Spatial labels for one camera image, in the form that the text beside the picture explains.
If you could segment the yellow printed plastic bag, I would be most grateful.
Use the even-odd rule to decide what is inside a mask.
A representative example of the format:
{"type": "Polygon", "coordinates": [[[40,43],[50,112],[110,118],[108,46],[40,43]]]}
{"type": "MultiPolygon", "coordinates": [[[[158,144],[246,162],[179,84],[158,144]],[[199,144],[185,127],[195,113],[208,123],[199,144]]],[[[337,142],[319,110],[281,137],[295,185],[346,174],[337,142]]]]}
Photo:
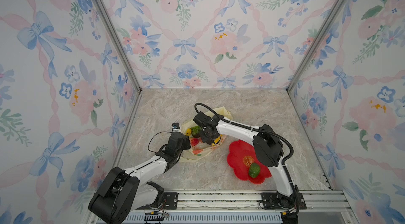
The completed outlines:
{"type": "MultiPolygon", "coordinates": [[[[190,120],[186,123],[183,123],[180,125],[181,126],[181,132],[186,135],[186,131],[188,128],[192,128],[194,126],[197,126],[197,124],[193,121],[190,120]]],[[[221,140],[217,145],[209,145],[207,143],[203,143],[201,138],[199,137],[198,139],[200,140],[200,143],[189,149],[189,150],[184,150],[181,158],[180,158],[180,163],[186,163],[186,162],[198,162],[204,157],[207,157],[210,155],[212,152],[214,152],[217,148],[219,148],[223,143],[225,142],[227,136],[226,135],[220,135],[221,140]]]]}

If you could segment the red flower-shaped plate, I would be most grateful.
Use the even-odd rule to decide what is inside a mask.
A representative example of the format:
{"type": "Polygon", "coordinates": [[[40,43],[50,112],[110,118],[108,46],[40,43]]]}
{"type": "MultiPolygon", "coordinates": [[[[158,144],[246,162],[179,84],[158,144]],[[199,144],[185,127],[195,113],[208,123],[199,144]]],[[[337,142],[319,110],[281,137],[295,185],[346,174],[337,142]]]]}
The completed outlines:
{"type": "Polygon", "coordinates": [[[268,167],[261,164],[257,159],[254,148],[242,140],[234,141],[230,144],[227,163],[233,169],[236,177],[242,181],[249,181],[255,185],[260,185],[267,178],[272,177],[268,167]],[[248,175],[248,170],[252,163],[257,163],[261,167],[260,174],[255,179],[250,178],[248,175]]]}

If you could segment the green ribbed fruit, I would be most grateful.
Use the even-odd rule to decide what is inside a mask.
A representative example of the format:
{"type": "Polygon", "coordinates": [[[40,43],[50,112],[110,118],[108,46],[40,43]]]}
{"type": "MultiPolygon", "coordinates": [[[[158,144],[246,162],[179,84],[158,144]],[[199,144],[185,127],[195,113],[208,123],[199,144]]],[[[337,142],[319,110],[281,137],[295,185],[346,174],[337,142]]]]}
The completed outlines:
{"type": "Polygon", "coordinates": [[[248,170],[248,175],[250,178],[255,179],[259,176],[261,167],[257,163],[252,163],[248,170]]]}

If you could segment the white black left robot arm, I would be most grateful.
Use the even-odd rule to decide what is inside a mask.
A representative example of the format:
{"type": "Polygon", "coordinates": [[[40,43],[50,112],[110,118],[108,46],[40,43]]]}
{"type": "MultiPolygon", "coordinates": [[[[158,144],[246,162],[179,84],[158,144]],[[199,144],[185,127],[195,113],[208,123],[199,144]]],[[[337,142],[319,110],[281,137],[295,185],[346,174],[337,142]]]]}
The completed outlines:
{"type": "Polygon", "coordinates": [[[191,148],[189,136],[171,132],[168,143],[149,160],[135,167],[114,167],[89,202],[88,210],[107,224],[121,224],[130,211],[144,206],[162,205],[164,189],[152,178],[164,174],[191,148]]]}

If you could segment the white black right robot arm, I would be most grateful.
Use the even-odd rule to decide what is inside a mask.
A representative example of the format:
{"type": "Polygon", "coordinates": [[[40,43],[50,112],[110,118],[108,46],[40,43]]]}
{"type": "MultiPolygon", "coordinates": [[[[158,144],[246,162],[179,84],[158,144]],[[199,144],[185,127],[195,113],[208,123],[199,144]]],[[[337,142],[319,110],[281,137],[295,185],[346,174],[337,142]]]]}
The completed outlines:
{"type": "Polygon", "coordinates": [[[299,201],[297,187],[286,166],[294,149],[289,141],[276,134],[270,126],[245,125],[217,113],[208,116],[203,112],[198,112],[193,121],[201,127],[203,142],[213,143],[220,135],[227,135],[251,145],[259,163],[266,166],[274,177],[278,196],[289,202],[299,201]]]}

